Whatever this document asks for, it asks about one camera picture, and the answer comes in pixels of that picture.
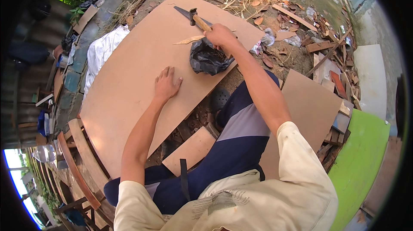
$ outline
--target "hand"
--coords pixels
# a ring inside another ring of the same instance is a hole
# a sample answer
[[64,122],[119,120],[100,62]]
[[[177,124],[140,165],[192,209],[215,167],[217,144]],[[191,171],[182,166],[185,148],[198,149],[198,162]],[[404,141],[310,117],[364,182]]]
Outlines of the hand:
[[214,48],[221,48],[231,51],[234,47],[240,44],[234,33],[226,26],[214,24],[211,26],[212,31],[204,31],[204,36],[212,42]]
[[175,84],[173,84],[173,73],[175,68],[166,67],[161,71],[159,77],[155,79],[155,98],[159,99],[165,104],[170,98],[174,97],[180,88],[183,78],[180,77]]

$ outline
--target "plastic bottle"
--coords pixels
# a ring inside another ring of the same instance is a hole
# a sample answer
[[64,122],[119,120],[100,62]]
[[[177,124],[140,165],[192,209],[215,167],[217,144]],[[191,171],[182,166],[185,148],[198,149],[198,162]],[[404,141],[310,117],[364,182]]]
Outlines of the plastic bottle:
[[56,159],[56,152],[50,144],[37,146],[31,155],[42,163],[53,162]]

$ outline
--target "t-shirt sleeve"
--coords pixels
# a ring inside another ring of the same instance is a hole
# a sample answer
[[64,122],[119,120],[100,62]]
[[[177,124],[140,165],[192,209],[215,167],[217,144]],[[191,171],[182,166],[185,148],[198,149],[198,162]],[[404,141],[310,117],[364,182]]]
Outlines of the t-shirt sleeve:
[[293,122],[287,121],[279,127],[277,141],[280,151],[281,181],[308,188],[321,188],[323,192],[337,196],[317,155]]
[[160,230],[164,224],[161,212],[142,184],[133,181],[119,184],[114,231]]

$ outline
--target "hammer head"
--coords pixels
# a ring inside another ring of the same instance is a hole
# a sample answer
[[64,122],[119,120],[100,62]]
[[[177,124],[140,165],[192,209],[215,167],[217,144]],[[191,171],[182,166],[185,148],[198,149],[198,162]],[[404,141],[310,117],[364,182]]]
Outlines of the hammer head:
[[198,15],[197,8],[189,10],[189,25],[195,26],[194,15]]

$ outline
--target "sky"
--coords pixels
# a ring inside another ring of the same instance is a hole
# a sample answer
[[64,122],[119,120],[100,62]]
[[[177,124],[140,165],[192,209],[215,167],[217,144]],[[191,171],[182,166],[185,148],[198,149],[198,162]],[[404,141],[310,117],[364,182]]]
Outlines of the sky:
[[[8,149],[4,150],[4,155],[6,157],[6,161],[8,164],[9,168],[17,168],[17,167],[22,167],[22,163],[20,161],[20,158],[18,156],[18,150],[17,149]],[[10,171],[11,177],[13,178],[14,186],[16,187],[17,193],[22,197],[23,194],[27,194],[26,187],[23,184],[22,181],[22,172],[20,170],[18,171]],[[30,198],[27,198],[23,201],[28,213],[31,215],[31,218],[33,221],[37,224],[39,228],[42,227],[40,225],[40,220],[34,216],[33,213],[37,213],[36,208],[33,205],[33,202],[31,201]]]

